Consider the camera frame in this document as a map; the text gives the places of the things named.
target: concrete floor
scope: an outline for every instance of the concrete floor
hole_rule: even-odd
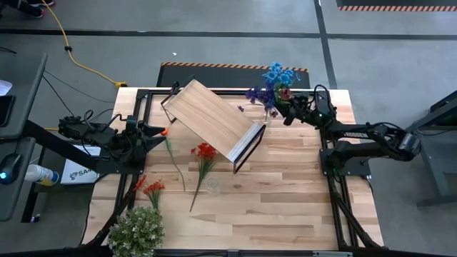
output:
[[[54,7],[66,29],[119,31],[210,31],[318,33],[314,0],[59,0]],[[334,0],[321,0],[330,34],[456,35],[457,12],[342,12]],[[56,29],[50,14],[41,20],[4,11],[2,28]],[[162,61],[266,65],[280,61],[310,70],[311,84],[328,84],[320,39],[255,37],[70,36],[75,57],[131,86],[156,84]],[[107,101],[116,89],[75,67],[61,36],[0,34],[0,46],[19,54],[46,52],[46,69],[92,96]],[[437,100],[455,91],[457,41],[330,40],[336,83],[348,89],[357,122],[390,121],[408,126]],[[112,107],[51,82],[77,114]],[[46,84],[40,86],[30,119],[56,126],[68,115]],[[110,114],[101,117],[107,119]],[[420,157],[410,163],[370,161],[379,222],[386,246],[396,250],[457,254],[457,205],[418,210],[433,196]],[[24,187],[16,208],[24,207]],[[0,223],[0,253],[79,244],[91,192],[41,196],[42,220]]]

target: wooden panel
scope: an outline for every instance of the wooden panel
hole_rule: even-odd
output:
[[[236,106],[226,103],[195,79],[165,109],[224,156],[228,156],[253,125]]]
[[[136,90],[119,89],[115,114],[131,114]],[[247,104],[243,96],[222,98],[237,111],[236,106]],[[354,123],[348,92],[331,91],[331,98],[338,107],[338,119]],[[163,99],[164,96],[154,97],[149,119],[152,126],[169,126],[160,105]],[[261,106],[248,105],[245,109],[244,114],[250,119],[261,119]],[[113,123],[117,129],[124,126],[119,120]],[[320,139],[313,127],[299,122],[287,127],[280,117],[275,118],[268,125],[262,143],[236,175],[231,172],[231,163],[221,159],[207,176],[218,181],[219,192],[209,190],[206,179],[191,213],[198,171],[190,149],[202,139],[177,121],[169,126],[169,141],[188,191],[182,191],[181,178],[164,144],[149,153],[144,169],[149,183],[161,179],[166,185],[160,202],[166,229],[164,248],[336,249],[328,185],[318,162]],[[93,238],[111,214],[118,180],[119,176],[110,175],[95,185],[84,241]],[[356,218],[382,244],[368,184],[356,177],[347,181]],[[151,204],[140,193],[136,205]],[[342,222],[349,242],[346,219],[342,218]]]

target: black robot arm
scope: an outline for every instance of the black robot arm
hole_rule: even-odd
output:
[[[410,161],[421,148],[417,135],[406,132],[397,125],[387,122],[375,124],[343,124],[336,120],[336,107],[331,103],[328,90],[318,85],[314,92],[293,95],[288,100],[279,101],[275,107],[285,118],[284,125],[290,126],[294,119],[320,129],[328,141],[340,138],[360,138],[374,142],[352,144],[337,141],[328,155],[327,164],[341,169],[354,157],[387,157],[397,161]]]
[[[109,127],[117,118],[126,122],[123,131]],[[163,136],[155,136],[164,130],[137,121],[132,115],[122,119],[121,114],[115,115],[107,124],[91,123],[86,116],[84,119],[67,116],[59,121],[59,133],[62,136],[80,141],[83,146],[86,144],[102,149],[101,156],[87,154],[82,160],[89,162],[87,168],[98,173],[141,173],[147,153],[165,140]]]

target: hazard tape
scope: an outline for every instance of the hazard tape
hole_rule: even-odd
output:
[[[456,11],[457,6],[340,6],[340,11]]]
[[[192,67],[214,67],[214,68],[235,68],[235,69],[268,69],[270,66],[259,65],[240,65],[240,64],[203,64],[203,63],[181,63],[181,62],[163,62],[162,66],[192,66]],[[290,69],[292,71],[308,72],[305,68],[283,67],[282,69]]]

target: wooden table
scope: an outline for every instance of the wooden table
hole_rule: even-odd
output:
[[[114,114],[133,113],[136,91],[119,89]],[[169,126],[160,105],[164,97],[153,99],[149,119],[152,126]],[[262,119],[262,106],[246,105],[248,100],[243,96],[222,97],[235,108],[244,105],[248,117]],[[338,107],[338,120],[355,123],[348,91],[331,90],[331,99]],[[208,190],[205,180],[192,212],[189,209],[199,173],[190,150],[202,140],[179,121],[169,126],[169,141],[184,173],[187,192],[183,192],[164,143],[148,154],[144,169],[149,183],[159,179],[165,183],[160,200],[166,229],[164,248],[337,249],[328,184],[318,160],[318,131],[298,121],[292,126],[282,123],[280,116],[271,121],[263,141],[236,175],[229,161],[219,162],[206,177],[216,179],[218,190]],[[121,130],[125,125],[118,120],[112,127]],[[95,185],[83,242],[90,241],[112,214],[119,177],[108,175]],[[355,217],[373,240],[382,244],[368,184],[359,177],[348,177],[347,183]],[[137,194],[135,203],[151,205],[142,193]],[[342,221],[349,242],[346,219]]]

